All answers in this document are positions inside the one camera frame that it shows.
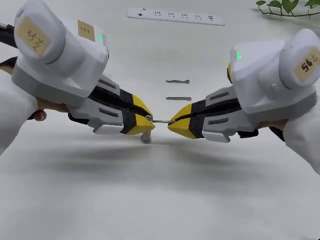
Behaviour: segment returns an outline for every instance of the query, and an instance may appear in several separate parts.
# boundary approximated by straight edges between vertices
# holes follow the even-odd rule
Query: hand
[[[60,113],[68,113],[68,109],[64,104],[57,104],[49,102],[47,100],[37,98],[38,101],[38,110],[33,114],[33,119],[37,122],[42,122],[46,120],[47,113],[45,109],[55,110]]]
[[[285,126],[286,126],[287,122],[288,122],[287,119],[279,120],[279,121],[263,121],[258,126],[258,129],[275,127],[277,129],[280,129],[280,130],[283,131],[285,129]]]

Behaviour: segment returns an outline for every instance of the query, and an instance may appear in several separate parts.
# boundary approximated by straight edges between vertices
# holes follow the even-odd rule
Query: metal cylinder
[[[148,119],[150,122],[153,121],[153,117],[152,116],[145,116],[146,119]],[[143,144],[149,144],[151,143],[151,131],[145,131],[142,133],[141,138],[140,138],[141,142]]]

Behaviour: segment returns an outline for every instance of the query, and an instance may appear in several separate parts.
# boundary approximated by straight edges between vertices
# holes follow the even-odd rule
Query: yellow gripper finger
[[[127,102],[131,102],[132,109],[122,109],[123,130],[122,134],[136,135],[153,130],[156,126],[145,118],[152,116],[150,110],[136,95],[127,93]]]
[[[205,107],[205,100],[188,104],[171,119],[173,123],[168,125],[168,129],[189,139],[202,139],[204,137],[202,135],[202,129],[205,116],[195,115],[195,113],[199,110],[203,110]]]

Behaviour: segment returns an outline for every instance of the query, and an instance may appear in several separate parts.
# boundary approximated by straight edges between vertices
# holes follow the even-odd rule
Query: green leaf
[[[282,7],[286,11],[287,14],[291,13],[293,9],[298,5],[299,0],[282,0]]]
[[[320,0],[309,0],[304,6],[313,8],[315,5],[320,5]]]
[[[281,3],[279,1],[276,1],[276,0],[273,0],[273,1],[269,2],[269,4],[267,4],[267,6],[274,7],[274,8],[279,8],[279,9],[282,8]]]
[[[257,1],[255,4],[257,4],[258,6],[262,6],[265,3],[266,3],[266,1],[260,0],[260,1]]]

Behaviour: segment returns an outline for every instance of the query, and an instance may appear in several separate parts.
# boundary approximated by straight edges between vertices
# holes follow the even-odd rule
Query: metal peg
[[[186,100],[191,101],[192,98],[190,96],[168,96],[166,100]]]
[[[190,80],[165,80],[167,83],[189,84]]]
[[[150,122],[153,121],[153,117],[152,116],[145,116],[146,119],[148,119]],[[140,140],[143,144],[149,144],[151,143],[151,131],[145,131],[142,133]]]

